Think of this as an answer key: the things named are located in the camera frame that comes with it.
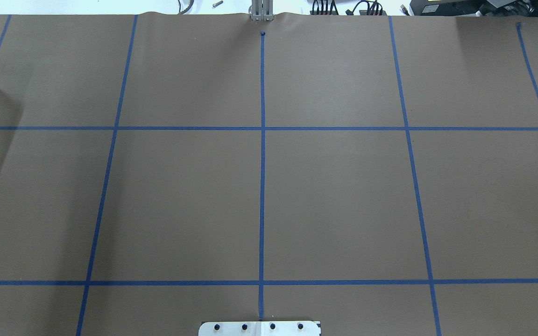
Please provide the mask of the aluminium frame post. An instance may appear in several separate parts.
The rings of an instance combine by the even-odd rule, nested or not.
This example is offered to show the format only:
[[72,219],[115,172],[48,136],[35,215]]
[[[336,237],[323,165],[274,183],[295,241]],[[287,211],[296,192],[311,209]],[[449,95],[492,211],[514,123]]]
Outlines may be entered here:
[[249,13],[252,21],[273,21],[273,0],[252,0]]

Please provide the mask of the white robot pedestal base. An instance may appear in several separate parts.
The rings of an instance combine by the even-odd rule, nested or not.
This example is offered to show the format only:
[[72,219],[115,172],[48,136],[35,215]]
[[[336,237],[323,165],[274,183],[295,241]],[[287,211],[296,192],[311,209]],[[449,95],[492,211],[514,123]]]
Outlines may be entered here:
[[315,321],[233,321],[204,322],[199,336],[320,336],[320,322]]

